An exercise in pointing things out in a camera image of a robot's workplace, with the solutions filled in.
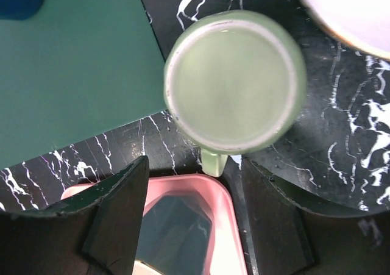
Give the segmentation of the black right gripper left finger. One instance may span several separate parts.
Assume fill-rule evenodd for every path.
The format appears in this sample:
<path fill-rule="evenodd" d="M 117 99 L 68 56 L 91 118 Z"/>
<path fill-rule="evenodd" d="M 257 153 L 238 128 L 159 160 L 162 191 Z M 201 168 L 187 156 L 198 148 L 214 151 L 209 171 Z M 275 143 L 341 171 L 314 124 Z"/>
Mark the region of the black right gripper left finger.
<path fill-rule="evenodd" d="M 50 206 L 1 212 L 2 274 L 131 274 L 149 160 Z"/>

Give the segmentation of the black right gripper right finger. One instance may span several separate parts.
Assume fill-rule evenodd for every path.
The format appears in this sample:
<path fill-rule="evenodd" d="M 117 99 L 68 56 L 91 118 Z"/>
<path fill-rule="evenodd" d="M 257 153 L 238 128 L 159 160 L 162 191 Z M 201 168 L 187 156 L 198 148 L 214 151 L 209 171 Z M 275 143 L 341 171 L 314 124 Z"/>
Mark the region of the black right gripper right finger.
<path fill-rule="evenodd" d="M 389 212 L 326 201 L 249 159 L 241 169 L 260 274 L 389 273 Z"/>

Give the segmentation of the grey faceted mug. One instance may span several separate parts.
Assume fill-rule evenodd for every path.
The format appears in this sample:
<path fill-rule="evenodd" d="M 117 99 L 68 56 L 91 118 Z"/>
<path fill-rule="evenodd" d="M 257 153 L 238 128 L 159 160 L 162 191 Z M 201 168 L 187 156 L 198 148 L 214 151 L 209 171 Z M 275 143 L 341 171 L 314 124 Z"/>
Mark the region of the grey faceted mug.
<path fill-rule="evenodd" d="M 162 274 L 204 274 L 210 235 L 195 198 L 164 196 L 143 216 L 135 258 Z"/>

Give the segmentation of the light green mug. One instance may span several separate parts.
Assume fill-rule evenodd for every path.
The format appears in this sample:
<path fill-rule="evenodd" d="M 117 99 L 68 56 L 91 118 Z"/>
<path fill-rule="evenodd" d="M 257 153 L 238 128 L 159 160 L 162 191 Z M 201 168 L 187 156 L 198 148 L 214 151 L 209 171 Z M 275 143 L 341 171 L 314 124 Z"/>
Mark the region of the light green mug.
<path fill-rule="evenodd" d="M 232 155 L 275 143 L 307 96 L 301 48 L 270 17 L 248 10 L 206 16 L 177 39 L 164 69 L 164 99 L 177 127 L 219 177 Z"/>

